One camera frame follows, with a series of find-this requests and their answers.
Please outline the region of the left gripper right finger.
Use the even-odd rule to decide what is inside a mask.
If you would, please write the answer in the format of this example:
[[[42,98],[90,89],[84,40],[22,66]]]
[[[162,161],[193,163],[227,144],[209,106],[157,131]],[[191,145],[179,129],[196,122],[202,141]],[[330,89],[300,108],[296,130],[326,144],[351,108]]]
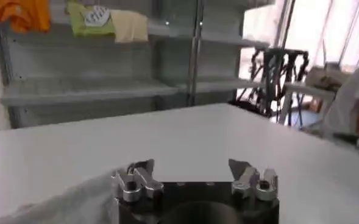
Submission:
[[[254,197],[260,201],[278,198],[279,176],[274,169],[267,168],[260,173],[249,162],[232,158],[228,164],[234,179],[231,184],[232,194],[239,194],[242,199]]]

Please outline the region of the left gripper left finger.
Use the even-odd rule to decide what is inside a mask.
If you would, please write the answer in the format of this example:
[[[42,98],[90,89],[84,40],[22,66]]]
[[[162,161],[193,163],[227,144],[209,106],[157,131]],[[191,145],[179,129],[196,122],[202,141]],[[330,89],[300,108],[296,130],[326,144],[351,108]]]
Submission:
[[[154,159],[131,163],[125,170],[119,169],[112,175],[112,192],[118,200],[138,202],[142,198],[155,200],[164,193],[164,184],[155,180]]]

